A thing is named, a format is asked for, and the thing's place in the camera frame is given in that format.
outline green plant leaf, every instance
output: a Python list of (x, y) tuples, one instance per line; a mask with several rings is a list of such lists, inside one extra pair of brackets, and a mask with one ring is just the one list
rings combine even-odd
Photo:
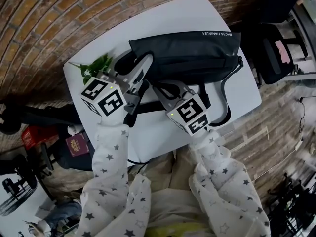
[(81, 75), (82, 75), (83, 77), (85, 76), (85, 72), (88, 70), (88, 68), (89, 68), (88, 65), (80, 64)]
[(103, 56), (100, 58), (96, 59), (92, 64), (89, 65), (89, 72), (90, 74), (97, 74), (99, 70), (102, 69), (104, 64), (104, 59)]
[(76, 64), (74, 64), (74, 63), (72, 63), (72, 62), (69, 62), (69, 63), (70, 63), (71, 65), (73, 65), (73, 66), (75, 66), (75, 67), (81, 69), (81, 67), (80, 67), (79, 65), (76, 65)]
[(91, 78), (91, 75), (86, 75), (84, 78), (83, 78), (83, 84), (85, 85)]
[(107, 72), (107, 71), (108, 71), (109, 65), (111, 64), (112, 60), (113, 60), (113, 58), (108, 58), (108, 59), (105, 61), (104, 66), (103, 66), (103, 68), (102, 68), (102, 71), (103, 71), (103, 72)]

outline pink card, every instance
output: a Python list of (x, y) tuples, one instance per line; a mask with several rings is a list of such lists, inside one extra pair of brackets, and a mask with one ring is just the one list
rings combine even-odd
[(291, 59), (288, 56), (288, 53), (286, 52), (286, 49), (285, 49), (283, 43), (279, 40), (276, 42), (276, 46), (278, 48), (278, 51), (280, 52), (282, 63), (289, 64), (291, 62)]

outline cable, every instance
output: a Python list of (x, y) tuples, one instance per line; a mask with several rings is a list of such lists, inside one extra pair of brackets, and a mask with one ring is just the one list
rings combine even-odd
[[(310, 96), (310, 97), (316, 97), (316, 96)], [(310, 97), (301, 97), (301, 98), (310, 98)], [(301, 100), (301, 99), (300, 99)]]
[(132, 160), (129, 160), (129, 159), (127, 161), (132, 163), (132, 164), (135, 164), (135, 165), (146, 165), (146, 164), (149, 163), (149, 161), (148, 162), (135, 162), (135, 161), (132, 161)]
[(264, 172), (262, 175), (258, 176), (256, 179), (254, 179), (252, 182), (256, 181), (258, 178), (262, 177), (263, 175), (267, 174), (270, 170), (274, 169), (275, 167), (281, 165), (281, 164), (282, 164), (293, 152), (295, 152), (295, 151), (296, 151), (296, 150), (294, 149), (294, 150), (293, 150), (292, 152), (290, 152), (290, 153), (288, 154), (288, 156), (287, 156), (285, 159), (283, 159), (279, 164), (274, 165), (274, 166), (273, 166), (272, 168), (270, 168), (268, 171)]
[(303, 98), (300, 98), (300, 103), (303, 105), (303, 109), (304, 109), (304, 114), (300, 119), (300, 125), (299, 125), (299, 133), (301, 133), (301, 139), (303, 139), (303, 129), (304, 129), (304, 125), (305, 125), (305, 113), (306, 113), (306, 109), (305, 109), (305, 105), (303, 104)]
[[(310, 97), (301, 97), (301, 98), (299, 99), (299, 102), (303, 105), (303, 109), (304, 109), (304, 114), (303, 114), (303, 116), (302, 116), (301, 119), (300, 119), (300, 127), (299, 127), (299, 133), (302, 134), (302, 135), (301, 135), (301, 139), (302, 139), (302, 140), (303, 140), (303, 129), (304, 129), (304, 125), (305, 125), (305, 113), (306, 113), (305, 105), (303, 104), (302, 101), (303, 101), (303, 98), (310, 98)], [(262, 175), (258, 176), (256, 179), (254, 179), (252, 182), (256, 181), (258, 178), (262, 177), (263, 175), (267, 174), (269, 171), (271, 171), (271, 170), (274, 169), (275, 167), (281, 165), (281, 164), (282, 164), (293, 152), (295, 152), (295, 151), (296, 151), (296, 149), (294, 149), (292, 152), (290, 152), (290, 153), (288, 154), (288, 156), (287, 156), (284, 160), (282, 160), (279, 164), (274, 165), (274, 166), (273, 166), (272, 168), (270, 168), (268, 171), (264, 172)]]
[(137, 174), (139, 174), (139, 172), (142, 170), (143, 167), (145, 167), (146, 164), (144, 164), (143, 166), (140, 167), (140, 169), (138, 170)]

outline brick wall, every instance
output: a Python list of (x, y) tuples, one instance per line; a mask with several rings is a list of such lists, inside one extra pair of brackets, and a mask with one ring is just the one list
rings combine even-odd
[[(62, 65), (70, 57), (120, 22), (167, 1), (0, 0), (0, 99), (36, 90), (42, 105), (63, 104), (63, 94), (51, 97), (66, 90)], [(209, 1), (232, 23), (257, 0)], [(19, 135), (0, 136), (0, 152), (21, 143)]]

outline white table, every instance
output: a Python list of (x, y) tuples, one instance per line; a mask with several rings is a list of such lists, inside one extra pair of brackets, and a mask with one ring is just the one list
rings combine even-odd
[[(208, 0), (175, 0), (147, 10), (115, 26), (69, 61), (90, 64), (107, 52), (118, 57), (130, 50), (129, 40), (186, 31), (229, 31), (229, 28)], [(225, 86), (227, 101), (232, 111), (229, 122), (261, 104), (257, 84), (241, 49), (238, 54), (243, 58), (244, 67), (233, 75)], [(94, 134), (100, 117), (93, 114), (79, 97), (83, 87), (79, 69), (66, 63), (64, 73), (83, 127), (95, 147)], [(226, 107), (222, 102), (220, 82), (207, 84), (205, 88), (211, 102), (209, 108), (211, 119), (224, 117)], [(142, 102), (156, 99), (152, 89), (149, 89)], [(164, 111), (140, 114), (135, 126), (130, 129), (128, 158), (145, 162), (189, 142), (191, 137), (169, 120)]]

